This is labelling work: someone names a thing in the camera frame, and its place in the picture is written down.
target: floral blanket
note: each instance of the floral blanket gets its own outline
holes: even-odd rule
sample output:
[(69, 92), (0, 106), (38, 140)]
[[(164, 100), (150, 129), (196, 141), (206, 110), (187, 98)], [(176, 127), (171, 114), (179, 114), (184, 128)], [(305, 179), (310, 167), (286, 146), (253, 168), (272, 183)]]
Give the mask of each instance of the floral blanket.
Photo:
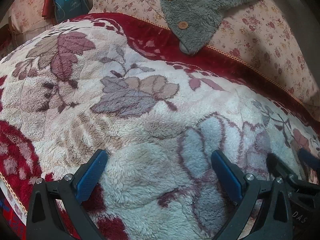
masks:
[(216, 149), (265, 179), (274, 152), (317, 183), (296, 155), (320, 151), (301, 102), (217, 49), (183, 54), (146, 21), (59, 24), (5, 57), (0, 77), (0, 185), (24, 222), (35, 180), (74, 173), (98, 148), (111, 156), (83, 206), (110, 240), (212, 238), (233, 209), (211, 169)]

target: floral fabric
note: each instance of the floral fabric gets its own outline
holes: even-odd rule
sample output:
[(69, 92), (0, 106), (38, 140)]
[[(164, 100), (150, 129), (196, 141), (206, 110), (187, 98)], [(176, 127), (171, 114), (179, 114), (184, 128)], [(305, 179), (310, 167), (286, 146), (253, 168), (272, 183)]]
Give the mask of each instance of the floral fabric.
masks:
[(44, 0), (15, 0), (11, 5), (11, 19), (14, 32), (24, 33), (39, 21), (43, 21)]
[[(121, 12), (167, 27), (160, 0), (93, 0), (91, 12)], [(231, 9), (209, 44), (258, 69), (301, 100), (320, 120), (318, 87), (273, 0)]]
[(320, 123), (242, 62), (211, 48), (190, 58), (178, 44), (134, 17), (90, 14), (1, 60), (0, 175), (23, 216), (37, 178), (74, 173), (98, 148), (110, 158), (83, 207), (110, 240), (212, 238), (233, 210), (211, 169), (216, 149), (263, 179), (274, 152), (318, 184), (297, 150), (319, 158)]
[(9, 32), (9, 24), (0, 28), (0, 60), (13, 51), (12, 37)]

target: gold trim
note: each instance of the gold trim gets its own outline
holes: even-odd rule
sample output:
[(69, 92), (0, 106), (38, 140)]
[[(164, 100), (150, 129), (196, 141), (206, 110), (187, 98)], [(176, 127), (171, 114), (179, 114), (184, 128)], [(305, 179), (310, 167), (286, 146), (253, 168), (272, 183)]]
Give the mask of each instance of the gold trim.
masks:
[[(144, 22), (147, 22), (147, 23), (150, 23), (152, 25), (155, 25), (155, 26), (158, 26), (159, 28), (162, 28), (162, 29), (165, 29), (165, 30), (169, 30), (170, 31), (170, 28), (168, 27), (164, 27), (162, 25), (159, 25), (159, 24), (156, 24), (156, 23), (153, 23), (147, 19), (142, 19), (142, 18), (139, 18), (139, 17), (135, 17), (135, 16), (131, 16), (133, 18), (136, 18), (138, 20), (141, 20), (141, 21), (144, 21)], [(234, 59), (242, 64), (244, 64), (245, 66), (247, 66), (248, 68), (252, 69), (253, 71), (255, 71), (258, 75), (264, 77), (266, 80), (268, 80), (269, 82), (271, 82), (272, 84), (276, 85), (278, 88), (282, 89), (283, 91), (285, 91), (289, 96), (291, 96), (294, 100), (296, 100), (300, 105), (303, 106), (303, 108), (310, 114), (310, 116), (316, 120), (313, 115), (311, 114), (311, 112), (305, 107), (305, 105), (299, 100), (297, 99), (294, 95), (292, 95), (291, 93), (289, 93), (286, 89), (284, 89), (282, 86), (280, 86), (279, 84), (277, 84), (276, 82), (274, 82), (272, 79), (268, 78), (266, 75), (264, 75), (263, 73), (261, 73), (260, 71), (258, 71), (257, 69), (255, 69), (254, 67), (252, 67), (251, 65), (249, 65), (248, 63), (244, 62), (243, 60), (237, 58), (237, 57), (234, 57), (226, 52), (223, 52), (222, 50), (220, 49), (217, 49), (211, 45), (206, 45), (206, 47), (208, 47), (209, 49), (212, 49), (220, 54), (223, 54), (231, 59)], [(20, 204), (20, 206), (22, 207), (23, 209), (23, 212), (25, 213), (24, 215), (27, 216), (27, 210), (25, 208), (25, 206), (21, 203), (21, 201), (19, 200), (18, 196), (15, 194), (15, 192), (12, 190), (12, 187), (10, 186), (10, 184), (6, 181), (6, 179), (4, 178), (4, 176), (2, 175), (2, 173), (0, 172), (0, 179), (2, 179), (5, 183), (5, 185), (7, 186), (8, 190), (10, 191), (11, 195), (16, 199), (16, 201)]]
[(16, 195), (16, 193), (13, 191), (11, 185), (7, 182), (7, 180), (5, 179), (5, 177), (2, 175), (2, 173), (0, 172), (0, 179), (3, 180), (3, 182), (5, 183), (5, 185), (7, 186), (8, 190), (10, 191), (11, 195), (15, 198), (15, 200), (20, 204), (21, 208), (23, 209), (23, 213), (25, 216), (27, 216), (27, 210), (25, 208), (25, 206), (21, 203), (21, 201), (19, 200), (18, 196)]
[[(141, 20), (141, 21), (144, 21), (144, 22), (147, 22), (147, 23), (150, 23), (150, 24), (153, 24), (155, 26), (158, 26), (160, 28), (163, 28), (163, 29), (166, 29), (166, 30), (170, 30), (170, 28), (168, 27), (164, 27), (162, 25), (159, 25), (159, 24), (156, 24), (156, 23), (153, 23), (149, 20), (146, 20), (146, 19), (142, 19), (142, 18), (139, 18), (139, 17), (135, 17), (135, 16), (131, 16), (133, 18), (136, 18), (138, 20)], [(234, 59), (235, 61), (238, 61), (244, 65), (246, 65), (248, 68), (252, 69), (253, 71), (255, 71), (258, 75), (264, 77), (266, 80), (268, 80), (269, 82), (271, 82), (272, 84), (276, 85), (278, 88), (282, 89), (283, 91), (285, 91), (289, 96), (291, 96), (294, 100), (296, 100), (300, 105), (303, 106), (303, 108), (310, 114), (310, 116), (315, 120), (317, 121), (314, 116), (311, 114), (311, 112), (305, 107), (305, 105), (300, 101), (300, 99), (296, 98), (293, 94), (289, 93), (286, 89), (284, 89), (282, 86), (280, 86), (278, 83), (274, 82), (272, 79), (268, 78), (265, 74), (261, 73), (260, 71), (258, 71), (256, 68), (252, 67), (251, 65), (249, 65), (248, 63), (244, 62), (243, 60), (237, 58), (237, 57), (234, 57), (226, 52), (223, 52), (222, 50), (220, 49), (217, 49), (211, 45), (206, 45), (206, 47), (208, 47), (209, 49), (213, 49), (215, 50), (216, 52), (220, 53), (220, 54), (223, 54), (231, 59)]]

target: blue gift bag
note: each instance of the blue gift bag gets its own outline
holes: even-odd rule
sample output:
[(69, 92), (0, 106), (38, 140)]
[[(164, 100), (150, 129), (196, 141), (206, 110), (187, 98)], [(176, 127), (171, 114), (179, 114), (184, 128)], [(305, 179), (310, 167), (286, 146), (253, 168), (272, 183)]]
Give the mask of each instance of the blue gift bag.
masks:
[(54, 4), (58, 23), (89, 12), (87, 0), (54, 0)]

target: blue gripper pad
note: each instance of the blue gripper pad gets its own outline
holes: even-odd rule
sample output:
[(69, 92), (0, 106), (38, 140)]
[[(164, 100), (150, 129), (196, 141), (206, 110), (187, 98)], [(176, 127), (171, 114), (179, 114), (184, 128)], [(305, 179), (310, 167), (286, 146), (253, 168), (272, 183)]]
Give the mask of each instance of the blue gripper pad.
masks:
[(298, 157), (299, 157), (300, 161), (303, 161), (306, 165), (308, 165), (314, 171), (317, 171), (317, 169), (320, 169), (320, 160), (318, 158), (314, 157), (306, 149), (301, 148), (298, 151)]
[(211, 165), (213, 170), (217, 174), (218, 180), (220, 181), (222, 187), (227, 192), (228, 197), (232, 201), (236, 201), (237, 203), (239, 203), (242, 200), (241, 184), (233, 174), (230, 167), (220, 156), (218, 151), (214, 151), (211, 154)]
[(79, 203), (88, 200), (108, 162), (108, 154), (104, 150), (100, 150), (97, 156), (93, 156), (92, 158), (94, 157), (95, 159), (87, 168), (76, 187), (76, 199)]

